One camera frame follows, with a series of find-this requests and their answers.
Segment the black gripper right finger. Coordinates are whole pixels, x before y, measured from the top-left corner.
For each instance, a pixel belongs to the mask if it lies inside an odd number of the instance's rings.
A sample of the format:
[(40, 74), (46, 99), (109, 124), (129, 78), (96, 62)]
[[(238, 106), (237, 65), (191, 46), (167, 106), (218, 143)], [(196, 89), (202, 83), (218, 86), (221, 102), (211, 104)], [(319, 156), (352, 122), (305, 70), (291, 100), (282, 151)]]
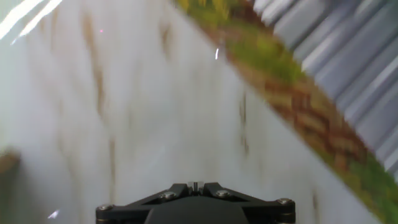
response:
[(296, 204), (290, 198), (265, 201), (222, 187), (217, 182), (196, 182), (196, 194), (237, 205), (248, 223), (296, 223)]

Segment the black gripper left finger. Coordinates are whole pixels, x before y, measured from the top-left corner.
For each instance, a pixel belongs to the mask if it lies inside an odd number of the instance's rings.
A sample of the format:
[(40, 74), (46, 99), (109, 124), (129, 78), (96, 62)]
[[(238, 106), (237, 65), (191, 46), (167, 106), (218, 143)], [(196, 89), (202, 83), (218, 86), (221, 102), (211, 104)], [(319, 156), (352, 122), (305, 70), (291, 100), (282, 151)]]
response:
[(104, 204), (96, 208), (96, 224), (145, 223), (150, 212), (160, 205), (193, 196), (196, 183), (173, 184), (169, 189), (127, 205)]

